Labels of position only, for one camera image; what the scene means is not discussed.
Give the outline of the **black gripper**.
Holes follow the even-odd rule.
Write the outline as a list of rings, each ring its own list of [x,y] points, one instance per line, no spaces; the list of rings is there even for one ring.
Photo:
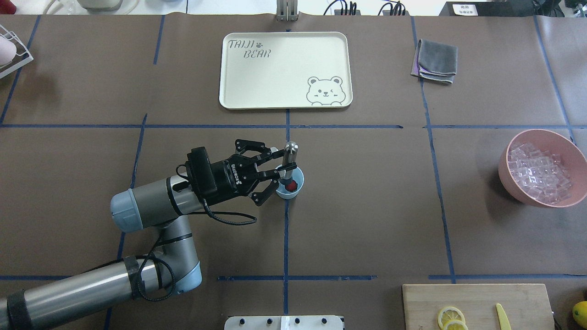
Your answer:
[[[284,156],[284,150],[268,148],[266,144],[245,139],[235,140],[235,154],[228,159],[210,163],[207,150],[204,147],[193,148],[187,154],[185,167],[191,190],[199,199],[207,201],[208,205],[216,205],[238,196],[245,196],[240,191],[243,188],[243,175],[238,171],[255,171],[259,165],[270,160]],[[291,164],[286,169],[296,169],[296,164]],[[271,183],[262,192],[252,192],[251,200],[260,206],[268,200],[270,195],[276,192],[278,180],[284,176],[281,166],[269,171],[261,171],[248,175],[248,180],[254,180],[255,187],[258,182],[270,180]]]

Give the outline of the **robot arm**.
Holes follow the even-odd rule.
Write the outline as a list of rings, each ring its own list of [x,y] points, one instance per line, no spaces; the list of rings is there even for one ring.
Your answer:
[[[189,215],[237,226],[210,207],[236,197],[262,205],[279,186],[292,182],[298,168],[296,142],[283,149],[243,139],[234,144],[235,153],[215,163],[206,148],[194,148],[185,172],[116,194],[111,215],[122,232],[156,229],[150,251],[8,295],[1,300],[1,328],[50,329],[130,299],[162,301],[199,286],[203,278]]]

